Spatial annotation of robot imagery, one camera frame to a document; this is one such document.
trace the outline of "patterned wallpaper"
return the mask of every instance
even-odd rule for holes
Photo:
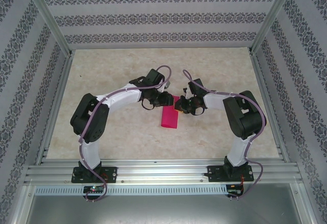
[[[274,0],[45,0],[72,49],[249,47]]]
[[[318,223],[327,223],[326,9],[326,0],[286,0],[256,53]]]
[[[0,2],[0,223],[35,163],[65,56],[32,0]]]

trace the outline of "beige floor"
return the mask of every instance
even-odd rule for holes
[[[205,87],[224,92],[250,90],[263,101],[246,48],[77,50],[64,92],[48,159],[77,159],[78,137],[69,124],[82,96],[105,94],[162,64],[173,70],[168,91],[180,96],[187,69]],[[116,111],[101,137],[103,159],[213,159],[223,158],[233,141],[223,110],[201,116],[179,115],[178,128],[160,126],[162,108],[147,111],[140,103]],[[270,125],[254,141],[250,157],[278,157]]]

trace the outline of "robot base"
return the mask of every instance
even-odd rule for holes
[[[72,183],[102,183],[92,172],[85,168],[81,162],[78,162],[78,167],[75,167],[72,175]],[[106,183],[116,183],[117,167],[102,167],[100,164],[93,169],[101,176]]]
[[[244,182],[253,182],[252,167],[245,163],[239,167],[233,167],[225,157],[224,165],[211,165],[207,167],[209,182],[240,182],[242,177]]]

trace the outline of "pink block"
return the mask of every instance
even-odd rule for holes
[[[174,104],[179,100],[178,96],[174,97]],[[161,126],[164,128],[177,128],[178,111],[174,109],[174,105],[164,106],[162,109]]]

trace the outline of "purple cable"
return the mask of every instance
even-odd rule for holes
[[[264,131],[264,128],[265,128],[265,124],[266,124],[266,120],[265,120],[265,116],[264,116],[264,113],[262,112],[260,106],[258,104],[256,104],[253,100],[249,99],[248,97],[244,96],[244,95],[240,95],[240,94],[235,94],[235,93],[227,93],[227,92],[216,92],[216,91],[211,91],[211,90],[208,90],[206,89],[205,87],[201,86],[200,84],[196,83],[195,81],[192,80],[192,76],[191,74],[187,71],[187,70],[183,70],[183,73],[184,75],[188,78],[189,81],[191,81],[193,84],[197,85],[198,87],[204,89],[205,91],[209,92],[209,93],[213,93],[213,94],[217,94],[217,95],[230,95],[230,96],[237,96],[237,97],[241,97],[242,99],[245,99],[247,100],[248,102],[250,102],[252,105],[254,105],[259,113],[260,113],[260,116],[261,116],[261,119],[262,119],[262,127],[260,129],[260,131],[253,137],[249,140],[249,143],[247,144],[246,148],[245,148],[245,151],[244,151],[244,158],[247,162],[249,163],[252,163],[252,164],[257,164],[260,166],[261,168],[261,171],[260,171],[260,174],[259,176],[257,177],[257,179],[255,180],[255,182],[252,184],[252,186],[241,196],[237,197],[236,195],[234,194],[230,194],[230,195],[234,195],[235,198],[239,199],[239,198],[243,198],[244,196],[246,196],[250,191],[252,191],[253,187],[258,183],[258,181],[260,180],[263,172],[264,172],[264,166],[259,163],[259,162],[256,162],[256,161],[252,161],[252,160],[249,160],[247,158],[247,152],[248,150],[250,149],[250,146],[252,144],[252,141],[257,138],[263,131]]]
[[[84,136],[85,136],[85,134],[86,134],[86,132],[87,132],[88,127],[90,126],[90,123],[91,123],[91,121],[92,121],[92,119],[93,119],[93,117],[94,117],[94,115],[95,115],[97,109],[99,108],[99,106],[100,106],[100,105],[101,105],[101,104],[102,104],[102,103],[103,103],[107,98],[109,98],[109,97],[111,97],[111,96],[113,96],[113,95],[115,95],[115,94],[118,94],[118,93],[120,93],[120,92],[126,92],[126,91],[129,91],[129,90],[140,90],[140,89],[156,88],[156,87],[159,87],[159,86],[162,86],[162,85],[166,84],[166,83],[169,81],[169,79],[170,79],[170,77],[171,77],[171,75],[172,75],[172,69],[171,69],[168,65],[161,65],[161,66],[159,66],[159,67],[157,68],[157,71],[160,70],[161,68],[168,68],[168,70],[169,70],[168,78],[167,78],[164,82],[159,83],[159,84],[154,85],[154,86],[148,86],[148,87],[129,87],[129,88],[126,88],[126,89],[116,90],[116,91],[114,91],[114,92],[108,94],[108,95],[107,95],[106,97],[104,97],[102,100],[100,100],[99,103],[95,106],[95,108],[94,108],[94,110],[93,110],[93,112],[92,112],[90,118],[88,119],[88,121],[87,121],[87,123],[86,123],[86,126],[85,126],[85,128],[84,128],[84,130],[83,130],[83,132],[82,132],[82,134],[81,134],[80,139],[78,140],[78,142],[80,143],[80,148],[79,148],[79,150],[80,150],[80,156],[81,156],[82,161],[84,162],[84,165],[86,166],[86,168],[87,168],[89,171],[92,172],[92,174],[94,174],[98,179],[100,179],[100,180],[103,182],[103,185],[104,185],[104,187],[105,187],[105,191],[104,191],[104,193],[103,193],[100,197],[98,197],[97,199],[93,199],[93,200],[90,200],[90,199],[87,198],[87,196],[88,196],[88,194],[89,194],[89,192],[87,192],[86,195],[85,195],[85,199],[86,199],[86,201],[91,201],[91,202],[99,201],[99,200],[101,200],[101,199],[104,198],[104,196],[107,194],[107,191],[108,191],[108,186],[107,186],[106,181],[105,181],[101,176],[99,176],[99,175],[98,175],[94,170],[91,169],[91,167],[90,167],[90,166],[87,164],[87,162],[85,161],[85,157],[84,157],[84,155],[83,155],[83,151],[82,151],[83,138],[84,138]]]

